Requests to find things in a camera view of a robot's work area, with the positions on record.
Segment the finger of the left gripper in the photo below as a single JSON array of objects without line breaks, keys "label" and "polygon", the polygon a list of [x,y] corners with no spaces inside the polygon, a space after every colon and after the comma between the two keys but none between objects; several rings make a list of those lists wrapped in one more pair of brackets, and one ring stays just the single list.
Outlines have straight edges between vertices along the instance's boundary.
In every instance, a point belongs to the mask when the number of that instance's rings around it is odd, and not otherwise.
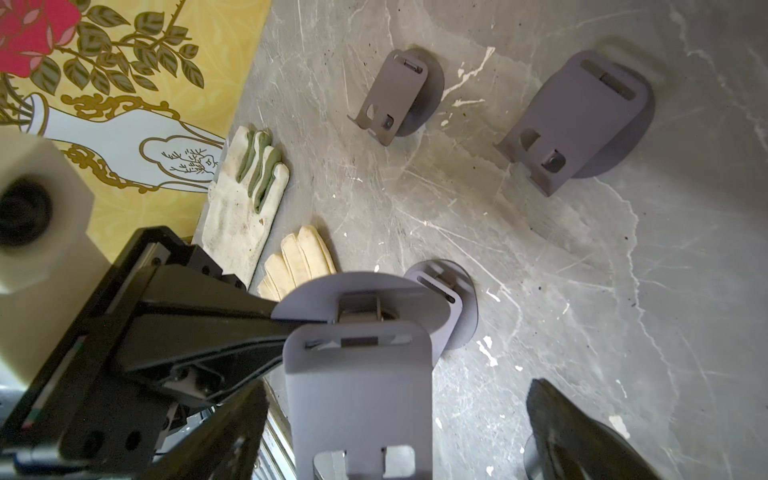
[{"label": "finger of the left gripper", "polygon": [[113,355],[114,371],[178,402],[222,402],[282,361],[301,320],[276,305],[181,265],[147,269]]}]

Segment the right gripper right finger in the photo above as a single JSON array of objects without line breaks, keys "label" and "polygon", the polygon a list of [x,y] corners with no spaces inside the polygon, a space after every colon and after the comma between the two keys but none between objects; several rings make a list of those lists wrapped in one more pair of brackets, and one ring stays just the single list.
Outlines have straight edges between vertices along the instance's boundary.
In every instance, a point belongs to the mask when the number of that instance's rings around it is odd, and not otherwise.
[{"label": "right gripper right finger", "polygon": [[529,479],[658,479],[618,432],[589,417],[546,379],[526,397],[532,428],[524,448]]}]

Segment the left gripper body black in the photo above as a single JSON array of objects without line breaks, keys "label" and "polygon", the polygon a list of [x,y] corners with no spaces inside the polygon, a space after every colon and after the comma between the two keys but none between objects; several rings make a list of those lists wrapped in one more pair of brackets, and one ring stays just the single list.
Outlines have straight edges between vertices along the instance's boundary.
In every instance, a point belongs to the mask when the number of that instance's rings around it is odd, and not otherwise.
[{"label": "left gripper body black", "polygon": [[113,369],[147,269],[181,265],[247,291],[202,248],[166,227],[138,230],[1,429],[5,474],[134,474],[165,434],[221,402],[178,402]]}]

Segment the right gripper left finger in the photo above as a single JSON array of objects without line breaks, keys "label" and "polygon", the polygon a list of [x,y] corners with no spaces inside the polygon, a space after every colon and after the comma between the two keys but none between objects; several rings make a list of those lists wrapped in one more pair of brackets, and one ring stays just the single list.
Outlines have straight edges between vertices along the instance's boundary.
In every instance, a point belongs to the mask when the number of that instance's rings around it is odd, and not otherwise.
[{"label": "right gripper left finger", "polygon": [[218,408],[140,474],[142,479],[249,479],[258,457],[269,401],[256,380]]}]

